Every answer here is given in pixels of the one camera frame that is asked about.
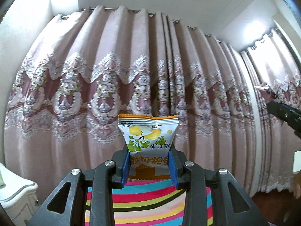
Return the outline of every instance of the metal bolt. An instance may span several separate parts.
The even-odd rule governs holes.
[[[75,168],[71,171],[72,175],[77,175],[79,174],[80,170],[78,168]]]
[[[186,161],[185,166],[186,167],[193,167],[194,163],[192,161]]]
[[[219,173],[220,173],[221,175],[226,175],[226,174],[228,173],[228,170],[227,170],[227,169],[224,169],[224,168],[221,168],[221,169],[219,169]]]
[[[113,166],[114,165],[114,161],[106,161],[105,163],[104,163],[107,167],[110,167],[110,166]]]

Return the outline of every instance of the wooden floor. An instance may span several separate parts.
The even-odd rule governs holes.
[[[268,222],[277,226],[282,225],[283,217],[292,204],[293,193],[288,190],[278,192],[276,189],[270,193],[257,192],[252,198]]]

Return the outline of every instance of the white cabinet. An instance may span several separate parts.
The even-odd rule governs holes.
[[[0,187],[0,203],[16,226],[26,226],[38,210],[36,190],[38,185],[19,177],[0,163],[5,186]]]

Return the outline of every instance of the triangular cutout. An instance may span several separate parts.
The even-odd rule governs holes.
[[[63,185],[60,191],[55,195],[52,201],[48,204],[47,209],[57,213],[64,213],[71,183],[67,182]]]
[[[228,183],[228,189],[231,196],[232,207],[235,213],[241,213],[243,211],[250,210],[249,205],[243,199],[241,194],[237,191],[232,183]]]

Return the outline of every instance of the striped fabric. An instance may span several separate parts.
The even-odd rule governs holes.
[[[90,225],[92,188],[88,188],[85,225]],[[211,190],[207,192],[207,225],[213,224]],[[128,182],[124,189],[113,190],[113,207],[117,226],[182,225],[185,190],[176,190],[171,180]]]

